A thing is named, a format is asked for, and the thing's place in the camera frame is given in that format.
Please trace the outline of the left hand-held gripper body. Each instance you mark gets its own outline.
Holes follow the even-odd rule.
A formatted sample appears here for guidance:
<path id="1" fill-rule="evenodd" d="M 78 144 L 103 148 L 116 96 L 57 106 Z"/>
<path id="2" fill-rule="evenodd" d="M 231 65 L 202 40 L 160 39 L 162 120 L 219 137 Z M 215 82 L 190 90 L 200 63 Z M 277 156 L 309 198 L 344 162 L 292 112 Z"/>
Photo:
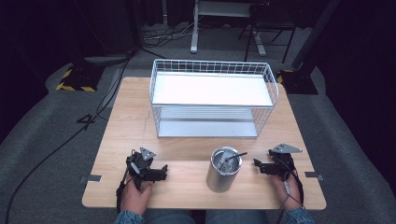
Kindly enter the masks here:
<path id="1" fill-rule="evenodd" d="M 125 177 L 131 177 L 137 189 L 140 189 L 143 181 L 155 182 L 158 180 L 158 171 L 151 169 L 155 153 L 143 147 L 140 151 L 132 150 L 131 155 L 126 159 Z"/>

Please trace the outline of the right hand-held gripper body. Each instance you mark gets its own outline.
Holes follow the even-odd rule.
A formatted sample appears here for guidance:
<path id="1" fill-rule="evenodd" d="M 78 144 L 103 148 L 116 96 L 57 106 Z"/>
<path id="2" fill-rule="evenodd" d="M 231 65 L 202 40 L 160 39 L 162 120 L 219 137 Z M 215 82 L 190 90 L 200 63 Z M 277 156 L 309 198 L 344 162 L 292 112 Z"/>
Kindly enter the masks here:
<path id="1" fill-rule="evenodd" d="M 287 180 L 290 174 L 295 170 L 292 153 L 301 153 L 302 150 L 291 145 L 280 143 L 269 150 L 269 155 L 273 159 L 271 165 L 271 175 L 279 175 L 283 180 Z"/>

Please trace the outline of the silver metal cup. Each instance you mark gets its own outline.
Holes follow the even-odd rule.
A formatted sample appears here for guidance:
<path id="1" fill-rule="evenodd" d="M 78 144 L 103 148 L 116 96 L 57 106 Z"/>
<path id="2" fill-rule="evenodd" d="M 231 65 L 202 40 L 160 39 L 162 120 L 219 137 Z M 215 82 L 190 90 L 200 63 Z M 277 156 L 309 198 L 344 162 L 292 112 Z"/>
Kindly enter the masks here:
<path id="1" fill-rule="evenodd" d="M 233 147 L 219 147 L 213 151 L 206 176 L 206 184 L 212 191 L 222 193 L 230 189 L 242 167 L 242 158 L 228 162 L 225 159 L 236 154 L 240 153 Z"/>

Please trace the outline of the white wire shelf rack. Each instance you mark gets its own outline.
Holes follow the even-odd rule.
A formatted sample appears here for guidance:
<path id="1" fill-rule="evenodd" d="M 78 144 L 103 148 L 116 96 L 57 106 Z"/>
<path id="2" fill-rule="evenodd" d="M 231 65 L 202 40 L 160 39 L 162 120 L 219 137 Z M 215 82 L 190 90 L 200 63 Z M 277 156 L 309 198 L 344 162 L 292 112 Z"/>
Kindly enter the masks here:
<path id="1" fill-rule="evenodd" d="M 149 99 L 159 137 L 256 138 L 279 90 L 268 63 L 153 62 Z"/>

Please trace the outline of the person's left hand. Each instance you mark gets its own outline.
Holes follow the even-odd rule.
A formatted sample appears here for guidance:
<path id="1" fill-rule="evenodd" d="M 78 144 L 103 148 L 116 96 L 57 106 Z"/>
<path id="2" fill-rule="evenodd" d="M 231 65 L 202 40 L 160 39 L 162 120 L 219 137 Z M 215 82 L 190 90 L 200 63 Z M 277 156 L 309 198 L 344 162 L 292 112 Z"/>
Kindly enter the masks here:
<path id="1" fill-rule="evenodd" d="M 121 196 L 120 210 L 134 212 L 143 216 L 148 207 L 153 184 L 148 182 L 142 185 L 142 189 L 137 189 L 134 180 L 129 175 L 126 181 L 127 183 Z"/>

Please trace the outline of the person's right hand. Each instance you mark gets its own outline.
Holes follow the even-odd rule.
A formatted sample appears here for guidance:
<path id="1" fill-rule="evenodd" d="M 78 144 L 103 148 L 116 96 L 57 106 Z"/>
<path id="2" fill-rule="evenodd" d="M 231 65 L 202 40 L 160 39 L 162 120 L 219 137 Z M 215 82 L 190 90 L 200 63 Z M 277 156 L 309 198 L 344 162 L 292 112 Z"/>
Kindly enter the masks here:
<path id="1" fill-rule="evenodd" d="M 281 206 L 285 211 L 294 208 L 302 208 L 300 191 L 295 178 L 291 175 L 286 181 L 289 183 L 290 195 L 285 191 L 284 181 L 278 175 L 269 175 L 269 180 L 275 187 L 277 198 L 281 202 Z"/>

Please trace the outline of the spoon in cup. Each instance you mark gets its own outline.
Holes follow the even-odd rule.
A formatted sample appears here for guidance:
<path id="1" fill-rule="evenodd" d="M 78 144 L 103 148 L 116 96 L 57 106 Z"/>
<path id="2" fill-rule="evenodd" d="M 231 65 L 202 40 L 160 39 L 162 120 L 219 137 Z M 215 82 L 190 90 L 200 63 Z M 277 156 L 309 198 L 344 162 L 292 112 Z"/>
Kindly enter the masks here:
<path id="1" fill-rule="evenodd" d="M 245 155 L 247 155 L 247 154 L 248 154 L 247 152 L 244 152 L 244 153 L 240 153 L 240 154 L 233 155 L 233 156 L 231 156 L 231 157 L 229 157 L 229 158 L 226 158 L 226 159 L 225 159 L 225 162 L 228 162 L 229 160 L 231 160 L 231 159 L 233 159 L 233 158 L 239 158 L 239 157 L 241 157 L 241 156 L 245 156 Z"/>

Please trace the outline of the grey tape piece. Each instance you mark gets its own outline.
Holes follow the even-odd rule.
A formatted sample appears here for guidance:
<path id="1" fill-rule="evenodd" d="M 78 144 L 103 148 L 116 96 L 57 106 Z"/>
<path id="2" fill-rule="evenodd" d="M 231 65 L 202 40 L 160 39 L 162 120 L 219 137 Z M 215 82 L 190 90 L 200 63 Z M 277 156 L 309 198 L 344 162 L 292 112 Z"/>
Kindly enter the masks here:
<path id="1" fill-rule="evenodd" d="M 101 175 L 86 175 L 80 178 L 79 183 L 86 184 L 88 182 L 100 182 L 101 178 Z"/>
<path id="2" fill-rule="evenodd" d="M 307 178 L 316 178 L 318 181 L 323 181 L 324 178 L 321 174 L 317 174 L 316 172 L 304 172 L 305 177 Z"/>

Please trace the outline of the person's left jeans leg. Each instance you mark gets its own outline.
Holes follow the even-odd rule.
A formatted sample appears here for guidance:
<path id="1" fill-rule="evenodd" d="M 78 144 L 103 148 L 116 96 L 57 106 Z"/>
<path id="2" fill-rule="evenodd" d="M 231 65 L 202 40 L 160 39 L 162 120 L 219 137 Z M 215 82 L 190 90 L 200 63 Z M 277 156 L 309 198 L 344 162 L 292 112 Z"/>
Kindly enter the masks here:
<path id="1" fill-rule="evenodd" d="M 185 210 L 148 209 L 145 214 L 146 224 L 196 224 Z"/>

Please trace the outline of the person's jeans leg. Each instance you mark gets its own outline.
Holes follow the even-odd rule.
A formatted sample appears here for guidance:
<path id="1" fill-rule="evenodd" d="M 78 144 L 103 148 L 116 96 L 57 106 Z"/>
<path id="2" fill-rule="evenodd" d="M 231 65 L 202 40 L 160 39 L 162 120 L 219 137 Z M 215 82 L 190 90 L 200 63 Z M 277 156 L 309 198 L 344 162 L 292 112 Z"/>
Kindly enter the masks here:
<path id="1" fill-rule="evenodd" d="M 146 224 L 196 224 L 185 210 L 148 209 L 145 214 Z"/>
<path id="2" fill-rule="evenodd" d="M 269 224 L 261 210 L 207 210 L 205 224 Z"/>

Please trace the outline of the person's right jeans leg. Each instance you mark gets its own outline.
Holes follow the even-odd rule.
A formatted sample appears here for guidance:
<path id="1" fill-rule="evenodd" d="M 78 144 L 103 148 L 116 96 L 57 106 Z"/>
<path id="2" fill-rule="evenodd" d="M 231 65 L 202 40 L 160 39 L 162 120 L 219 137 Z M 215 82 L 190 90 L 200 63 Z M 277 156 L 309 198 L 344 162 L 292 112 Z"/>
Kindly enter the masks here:
<path id="1" fill-rule="evenodd" d="M 205 224 L 269 224 L 261 210 L 207 210 Z"/>

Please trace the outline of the striped black stand base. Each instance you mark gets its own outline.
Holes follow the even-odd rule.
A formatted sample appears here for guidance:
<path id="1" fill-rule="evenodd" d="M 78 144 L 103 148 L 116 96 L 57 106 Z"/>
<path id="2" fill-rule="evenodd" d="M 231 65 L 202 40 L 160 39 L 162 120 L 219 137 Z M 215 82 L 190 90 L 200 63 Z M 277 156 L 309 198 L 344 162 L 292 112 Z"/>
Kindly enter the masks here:
<path id="1" fill-rule="evenodd" d="M 282 69 L 276 72 L 277 82 L 282 84 L 287 94 L 317 95 L 318 90 L 311 79 L 299 71 Z"/>
<path id="2" fill-rule="evenodd" d="M 103 66 L 88 65 L 85 68 L 70 65 L 56 87 L 57 91 L 97 91 L 104 73 Z"/>

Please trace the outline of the black metal chair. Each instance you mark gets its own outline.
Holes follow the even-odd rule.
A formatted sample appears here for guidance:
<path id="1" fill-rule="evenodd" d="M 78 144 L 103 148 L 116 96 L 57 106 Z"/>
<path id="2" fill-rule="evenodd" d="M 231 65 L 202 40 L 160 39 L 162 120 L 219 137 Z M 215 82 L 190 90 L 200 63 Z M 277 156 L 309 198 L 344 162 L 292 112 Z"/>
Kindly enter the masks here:
<path id="1" fill-rule="evenodd" d="M 249 17 L 247 25 L 238 36 L 238 38 L 241 38 L 242 34 L 245 31 L 248 31 L 248 41 L 244 61 L 248 58 L 250 39 L 253 37 L 253 33 L 276 32 L 276 36 L 270 42 L 270 45 L 274 46 L 276 39 L 283 32 L 287 31 L 290 32 L 289 40 L 286 44 L 282 44 L 282 47 L 286 48 L 282 58 L 282 63 L 284 63 L 289 53 L 290 44 L 296 30 L 295 21 L 285 4 L 281 3 L 281 0 L 257 0 L 254 4 L 249 6 L 248 14 Z"/>

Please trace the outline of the black stand post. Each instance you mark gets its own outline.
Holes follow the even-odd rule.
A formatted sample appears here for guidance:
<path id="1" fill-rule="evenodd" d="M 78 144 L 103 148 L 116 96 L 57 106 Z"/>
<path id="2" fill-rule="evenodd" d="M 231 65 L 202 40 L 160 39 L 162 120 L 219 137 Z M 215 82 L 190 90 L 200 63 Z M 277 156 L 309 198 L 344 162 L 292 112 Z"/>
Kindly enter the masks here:
<path id="1" fill-rule="evenodd" d="M 332 14 L 338 7 L 341 0 L 316 0 L 317 2 L 325 2 L 322 7 L 318 19 L 312 28 L 310 35 L 305 40 L 301 49 L 297 53 L 296 57 L 291 63 L 291 67 L 295 69 L 301 69 L 308 63 L 310 55 L 313 53 L 315 45 L 318 43 L 319 36 L 329 22 Z"/>

